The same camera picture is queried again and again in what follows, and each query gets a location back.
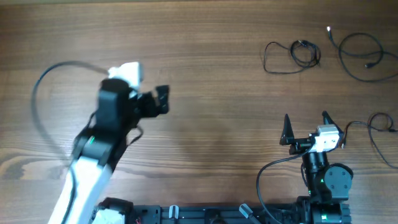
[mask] wood grain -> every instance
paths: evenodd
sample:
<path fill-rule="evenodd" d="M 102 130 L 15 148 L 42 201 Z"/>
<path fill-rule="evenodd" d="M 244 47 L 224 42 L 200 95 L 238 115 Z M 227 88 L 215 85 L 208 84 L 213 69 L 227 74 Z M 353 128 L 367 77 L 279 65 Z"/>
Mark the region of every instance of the wood grain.
<path fill-rule="evenodd" d="M 266 163 L 288 156 L 279 145 L 289 114 L 296 136 L 322 122 L 327 110 L 344 126 L 375 111 L 398 117 L 398 79 L 357 82 L 342 69 L 329 43 L 369 32 L 384 48 L 398 49 L 394 1 L 205 1 L 57 4 L 0 7 L 0 223 L 45 223 L 63 186 L 73 138 L 95 109 L 103 76 L 59 68 L 38 92 L 40 117 L 57 146 L 35 130 L 30 93 L 53 63 L 83 60 L 109 68 L 139 60 L 143 90 L 171 86 L 165 116 L 142 120 L 144 137 L 119 163 L 103 197 L 135 204 L 257 204 L 255 179 Z M 296 75 L 264 73 L 270 41 L 316 43 L 321 66 Z M 365 40 L 351 48 L 375 48 Z M 382 77 L 397 71 L 386 58 L 353 72 Z M 272 48 L 274 70 L 295 70 L 287 52 Z M 397 135 L 375 133 L 386 157 L 398 165 Z M 329 155 L 355 173 L 350 192 L 354 223 L 396 223 L 398 174 L 371 147 L 366 129 L 351 130 L 348 145 Z M 292 202 L 307 191 L 300 160 L 271 167 L 261 179 L 264 200 Z"/>

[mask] tabletop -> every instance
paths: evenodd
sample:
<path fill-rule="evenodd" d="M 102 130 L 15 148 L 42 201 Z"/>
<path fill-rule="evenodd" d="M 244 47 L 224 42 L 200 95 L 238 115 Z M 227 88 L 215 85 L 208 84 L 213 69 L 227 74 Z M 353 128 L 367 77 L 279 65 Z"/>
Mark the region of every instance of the tabletop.
<path fill-rule="evenodd" d="M 398 78 L 363 83 L 345 73 L 326 26 L 341 41 L 353 32 L 376 36 L 398 49 L 394 1 L 156 1 L 0 7 L 0 223 L 46 223 L 62 190 L 74 137 L 96 108 L 104 75 L 62 67 L 44 78 L 37 94 L 48 138 L 35 129 L 30 94 L 54 63 L 81 60 L 103 68 L 140 61 L 142 90 L 170 85 L 170 112 L 140 121 L 145 134 L 127 149 L 101 196 L 136 205 L 258 205 L 259 169 L 289 156 L 280 146 L 284 115 L 295 135 L 308 136 L 327 110 L 343 128 L 383 111 L 398 118 Z M 292 75 L 262 67 L 264 47 L 309 40 L 320 66 Z M 377 50 L 367 39 L 347 42 L 357 52 Z M 300 52 L 303 57 L 308 52 Z M 298 69 L 288 51 L 272 47 L 272 70 Z M 366 70 L 364 78 L 397 72 L 396 60 Z M 132 139 L 136 131 L 131 131 Z M 385 157 L 398 165 L 397 134 L 374 133 Z M 372 147 L 364 126 L 353 126 L 331 163 L 354 171 L 347 203 L 353 223 L 396 223 L 397 170 Z M 272 166 L 261 177 L 266 202 L 308 195 L 301 160 Z"/>

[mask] robotic arm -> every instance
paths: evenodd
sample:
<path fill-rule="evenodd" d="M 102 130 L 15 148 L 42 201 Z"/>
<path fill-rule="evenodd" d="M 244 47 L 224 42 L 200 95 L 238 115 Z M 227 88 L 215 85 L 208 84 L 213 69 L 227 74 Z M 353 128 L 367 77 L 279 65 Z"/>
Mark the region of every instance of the robotic arm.
<path fill-rule="evenodd" d="M 141 136 L 137 125 L 141 118 L 169 112 L 169 86 L 157 86 L 154 98 L 151 92 L 139 92 L 141 81 L 141 66 L 133 62 L 111 68 L 109 78 L 101 82 L 96 123 L 88 124 L 75 138 L 73 162 L 49 224 L 89 223 L 98 197 L 129 145 L 129 131 L 137 128 Z"/>

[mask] wooden table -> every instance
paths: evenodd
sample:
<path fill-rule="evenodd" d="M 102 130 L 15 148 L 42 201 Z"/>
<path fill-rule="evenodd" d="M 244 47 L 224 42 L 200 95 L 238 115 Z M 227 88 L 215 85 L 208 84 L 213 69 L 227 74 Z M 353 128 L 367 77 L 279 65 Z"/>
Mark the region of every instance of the wooden table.
<path fill-rule="evenodd" d="M 325 29 L 332 26 L 336 41 L 369 32 L 397 52 L 397 7 L 393 1 L 345 0 L 0 7 L 0 223 L 48 220 L 73 138 L 96 108 L 103 75 L 73 67 L 54 70 L 40 86 L 38 104 L 55 146 L 41 138 L 32 123 L 30 94 L 53 63 L 82 60 L 109 68 L 138 60 L 145 68 L 144 91 L 171 87 L 170 113 L 141 121 L 144 137 L 123 155 L 101 199 L 258 205 L 258 170 L 288 156 L 288 147 L 279 145 L 286 113 L 297 137 L 322 123 L 323 110 L 342 128 L 375 111 L 398 118 L 398 78 L 372 84 L 349 77 Z M 265 73 L 265 45 L 297 39 L 318 44 L 321 66 L 295 75 Z M 376 49 L 362 39 L 350 44 L 358 52 Z M 270 50 L 270 69 L 297 69 L 286 51 Z M 372 70 L 363 67 L 367 62 L 347 58 L 362 77 L 397 70 L 392 58 Z M 398 165 L 397 134 L 374 137 Z M 366 128 L 352 128 L 346 149 L 328 157 L 354 170 L 348 201 L 353 223 L 396 223 L 398 173 L 381 161 Z M 308 194 L 300 164 L 297 159 L 265 171 L 266 202 L 293 202 Z"/>

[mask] wooden surface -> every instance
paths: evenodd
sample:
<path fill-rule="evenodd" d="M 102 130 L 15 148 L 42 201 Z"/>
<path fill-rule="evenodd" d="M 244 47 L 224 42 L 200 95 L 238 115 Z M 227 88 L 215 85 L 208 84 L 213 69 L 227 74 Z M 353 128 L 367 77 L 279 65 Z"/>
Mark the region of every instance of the wooden surface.
<path fill-rule="evenodd" d="M 286 113 L 298 137 L 322 123 L 323 110 L 341 127 L 375 111 L 398 118 L 398 78 L 368 84 L 347 76 L 325 29 L 332 26 L 336 41 L 369 32 L 397 52 L 397 7 L 393 1 L 345 0 L 0 7 L 0 223 L 46 223 L 63 187 L 73 138 L 96 106 L 102 75 L 71 67 L 50 73 L 40 86 L 39 110 L 57 145 L 43 140 L 32 124 L 30 93 L 51 64 L 83 60 L 109 68 L 139 60 L 143 90 L 171 86 L 170 113 L 141 121 L 144 137 L 126 151 L 101 199 L 255 205 L 258 170 L 288 156 L 288 147 L 279 145 Z M 264 73 L 265 45 L 297 39 L 318 44 L 321 67 Z M 376 49 L 362 39 L 348 45 L 357 52 Z M 365 71 L 367 62 L 347 58 L 363 77 L 397 70 L 391 58 Z M 277 48 L 268 63 L 274 70 L 297 69 Z M 397 134 L 376 133 L 375 140 L 398 165 Z M 354 223 L 396 223 L 398 173 L 381 161 L 365 128 L 353 128 L 346 149 L 328 157 L 354 170 L 348 201 Z M 266 202 L 308 194 L 300 164 L 286 162 L 263 174 Z"/>

